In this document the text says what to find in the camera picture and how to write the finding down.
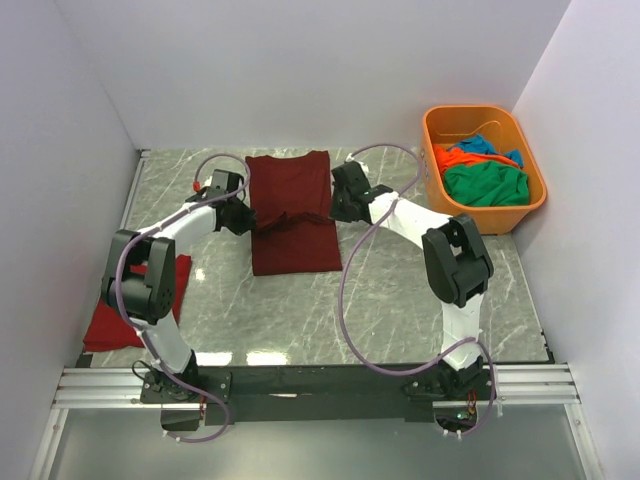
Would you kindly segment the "dark maroon t shirt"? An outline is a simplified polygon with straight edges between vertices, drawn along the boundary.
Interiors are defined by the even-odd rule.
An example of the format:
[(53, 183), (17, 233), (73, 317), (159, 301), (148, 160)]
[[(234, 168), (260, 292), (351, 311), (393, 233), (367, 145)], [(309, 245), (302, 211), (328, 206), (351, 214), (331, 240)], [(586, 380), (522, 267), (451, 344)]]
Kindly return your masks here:
[(342, 269), (331, 206), (330, 156), (247, 156), (249, 199), (256, 211), (251, 232), (252, 271), (258, 276), (324, 273)]

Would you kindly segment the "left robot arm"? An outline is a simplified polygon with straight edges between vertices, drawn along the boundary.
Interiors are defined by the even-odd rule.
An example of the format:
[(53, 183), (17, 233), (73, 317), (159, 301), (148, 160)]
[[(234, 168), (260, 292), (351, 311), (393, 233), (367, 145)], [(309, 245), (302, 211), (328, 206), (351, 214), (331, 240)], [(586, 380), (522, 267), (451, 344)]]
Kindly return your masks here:
[(241, 236), (255, 227), (255, 211), (242, 199), (247, 186), (242, 175), (216, 169), (176, 212), (140, 231), (121, 229), (111, 241), (101, 299), (134, 330), (179, 402), (193, 399), (201, 382), (173, 314), (176, 259), (209, 234), (227, 229)]

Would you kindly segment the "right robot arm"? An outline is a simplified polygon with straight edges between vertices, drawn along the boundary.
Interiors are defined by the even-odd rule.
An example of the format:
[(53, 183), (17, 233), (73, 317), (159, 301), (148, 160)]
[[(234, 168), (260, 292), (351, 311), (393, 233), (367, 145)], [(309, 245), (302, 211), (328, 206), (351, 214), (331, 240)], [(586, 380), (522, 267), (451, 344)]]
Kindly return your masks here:
[(367, 368), (386, 376), (427, 375), (424, 389), (435, 398), (460, 399), (474, 388), (483, 368), (480, 309), (494, 267), (474, 220), (449, 216), (413, 203), (386, 185), (372, 186), (365, 166), (348, 161), (331, 170), (333, 194), (330, 217), (339, 222), (363, 221), (369, 230), (361, 246), (378, 228), (386, 229), (421, 248), (428, 285), (441, 303), (442, 346), (438, 356), (421, 367), (393, 371), (369, 362), (356, 348), (344, 319), (344, 287), (339, 285), (337, 316), (352, 353)]

